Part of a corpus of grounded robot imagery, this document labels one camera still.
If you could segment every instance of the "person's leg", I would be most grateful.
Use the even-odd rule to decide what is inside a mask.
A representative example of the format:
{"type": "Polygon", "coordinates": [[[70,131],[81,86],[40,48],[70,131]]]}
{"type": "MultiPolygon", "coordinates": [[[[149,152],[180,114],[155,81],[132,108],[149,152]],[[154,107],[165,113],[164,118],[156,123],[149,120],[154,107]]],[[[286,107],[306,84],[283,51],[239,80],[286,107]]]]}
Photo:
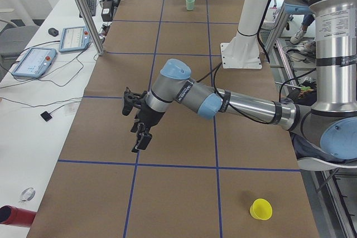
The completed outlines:
{"type": "Polygon", "coordinates": [[[290,43],[294,45],[300,43],[303,36],[306,34],[307,28],[312,24],[314,20],[315,18],[312,14],[304,15],[300,29],[295,33],[295,35],[290,38],[290,43]]]}

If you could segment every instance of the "black mouse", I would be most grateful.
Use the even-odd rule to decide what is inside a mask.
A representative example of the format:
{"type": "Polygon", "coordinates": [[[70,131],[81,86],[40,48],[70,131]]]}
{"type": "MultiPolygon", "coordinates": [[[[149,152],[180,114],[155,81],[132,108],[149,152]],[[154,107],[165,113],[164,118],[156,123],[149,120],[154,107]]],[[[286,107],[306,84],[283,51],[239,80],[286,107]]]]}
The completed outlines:
{"type": "Polygon", "coordinates": [[[49,34],[52,35],[52,36],[58,36],[58,30],[57,29],[54,29],[54,28],[50,28],[49,29],[49,34]]]}

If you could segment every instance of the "robotic arm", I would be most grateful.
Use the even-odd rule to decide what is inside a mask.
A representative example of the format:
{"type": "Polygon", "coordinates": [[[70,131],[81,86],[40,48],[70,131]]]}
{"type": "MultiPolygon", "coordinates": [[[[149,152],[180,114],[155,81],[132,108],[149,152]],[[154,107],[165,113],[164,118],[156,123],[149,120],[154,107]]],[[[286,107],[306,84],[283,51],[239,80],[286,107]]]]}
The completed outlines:
{"type": "Polygon", "coordinates": [[[308,8],[316,14],[316,71],[319,90],[312,106],[266,101],[196,82],[183,62],[170,59],[151,91],[124,93],[123,114],[139,109],[132,132],[133,152],[146,149],[169,104],[184,104],[204,118],[217,112],[245,116],[263,124],[280,125],[303,136],[340,159],[357,158],[357,0],[286,0],[295,14],[308,8]]]}

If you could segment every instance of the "white desk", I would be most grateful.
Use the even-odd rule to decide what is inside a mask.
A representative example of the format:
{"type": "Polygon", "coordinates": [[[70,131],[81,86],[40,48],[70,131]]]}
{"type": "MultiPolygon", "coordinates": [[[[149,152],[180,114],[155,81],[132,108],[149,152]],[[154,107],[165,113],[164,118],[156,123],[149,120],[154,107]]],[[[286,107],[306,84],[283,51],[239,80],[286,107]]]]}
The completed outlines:
{"type": "MultiPolygon", "coordinates": [[[[97,15],[93,17],[98,30],[103,24],[100,13],[101,8],[98,5],[97,15]]],[[[79,18],[79,11],[74,0],[60,0],[28,46],[59,40],[64,27],[82,25],[84,25],[84,21],[79,18]],[[60,34],[56,37],[50,36],[47,30],[51,27],[59,30],[60,34]]],[[[59,43],[46,46],[58,49],[59,43]]],[[[94,45],[91,45],[79,57],[84,68],[62,88],[51,82],[31,81],[23,85],[0,89],[0,97],[31,105],[82,97],[95,65],[93,57],[96,53],[94,45]]],[[[58,53],[49,71],[71,61],[77,54],[78,52],[58,53]]],[[[81,64],[73,61],[45,79],[62,85],[80,68],[81,64]]],[[[0,83],[0,87],[16,83],[18,82],[10,74],[7,74],[0,83]]],[[[53,118],[48,122],[45,122],[40,114],[45,110],[51,112],[63,104],[26,108],[24,105],[11,103],[7,100],[0,102],[0,207],[11,205],[37,211],[76,109],[70,113],[68,108],[62,107],[53,113],[53,118]],[[27,203],[19,203],[21,192],[28,187],[33,187],[36,190],[35,197],[27,203]]],[[[0,225],[1,238],[22,238],[26,237],[27,233],[28,228],[0,225]]]]}

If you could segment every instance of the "device screen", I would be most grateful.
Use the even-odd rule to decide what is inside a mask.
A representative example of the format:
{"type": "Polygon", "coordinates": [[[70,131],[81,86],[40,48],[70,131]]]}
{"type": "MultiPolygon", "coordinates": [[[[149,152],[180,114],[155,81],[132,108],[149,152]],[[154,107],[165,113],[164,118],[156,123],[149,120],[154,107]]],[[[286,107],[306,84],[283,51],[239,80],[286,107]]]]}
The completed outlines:
{"type": "Polygon", "coordinates": [[[82,44],[83,27],[66,29],[62,48],[80,47],[82,44]]]}
{"type": "Polygon", "coordinates": [[[48,50],[33,48],[30,53],[27,54],[26,59],[21,63],[21,66],[16,71],[19,74],[36,74],[48,53],[48,50]]]}

